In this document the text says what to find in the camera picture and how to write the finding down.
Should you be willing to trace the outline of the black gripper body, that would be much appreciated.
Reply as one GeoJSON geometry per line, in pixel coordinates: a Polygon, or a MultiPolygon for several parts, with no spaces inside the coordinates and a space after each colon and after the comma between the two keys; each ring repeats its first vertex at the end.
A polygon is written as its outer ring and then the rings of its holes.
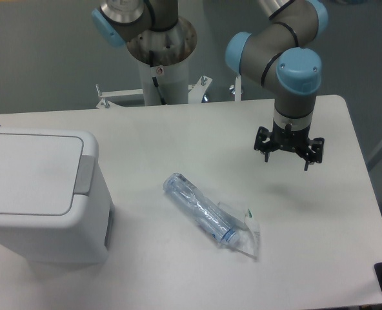
{"type": "Polygon", "coordinates": [[[309,132],[310,127],[302,130],[282,129],[276,123],[273,123],[271,136],[265,143],[265,153],[274,152],[276,150],[285,150],[288,152],[296,152],[305,154],[310,151],[309,132]]]}

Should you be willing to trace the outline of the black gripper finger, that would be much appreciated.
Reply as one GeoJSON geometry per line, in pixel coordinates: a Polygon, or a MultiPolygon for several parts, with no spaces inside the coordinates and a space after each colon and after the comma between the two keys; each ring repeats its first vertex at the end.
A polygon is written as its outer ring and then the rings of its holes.
{"type": "Polygon", "coordinates": [[[259,127],[254,143],[254,150],[259,151],[264,156],[264,161],[267,163],[270,157],[270,138],[272,133],[265,127],[259,127]]]}
{"type": "Polygon", "coordinates": [[[324,153],[324,138],[307,139],[307,142],[300,148],[300,156],[305,161],[304,170],[307,171],[310,165],[322,163],[324,153]]]}

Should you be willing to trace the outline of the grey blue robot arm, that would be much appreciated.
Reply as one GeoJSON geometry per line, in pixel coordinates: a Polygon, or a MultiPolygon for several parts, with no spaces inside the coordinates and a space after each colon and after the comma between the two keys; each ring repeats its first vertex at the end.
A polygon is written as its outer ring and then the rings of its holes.
{"type": "Polygon", "coordinates": [[[324,138],[309,137],[322,61],[307,48],[328,25],[321,1],[261,1],[270,25],[236,34],[228,43],[229,68],[274,95],[273,127],[259,127],[254,149],[265,159],[277,150],[297,154],[305,166],[323,161],[324,138]]]}

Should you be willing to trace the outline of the second grey blue robot arm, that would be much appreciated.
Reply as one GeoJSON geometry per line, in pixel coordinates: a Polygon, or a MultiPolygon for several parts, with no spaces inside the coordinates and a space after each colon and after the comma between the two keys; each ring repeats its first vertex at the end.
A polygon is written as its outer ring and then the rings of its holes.
{"type": "Polygon", "coordinates": [[[164,32],[179,19],[177,1],[101,1],[92,10],[92,21],[112,47],[122,47],[150,30],[164,32]]]}

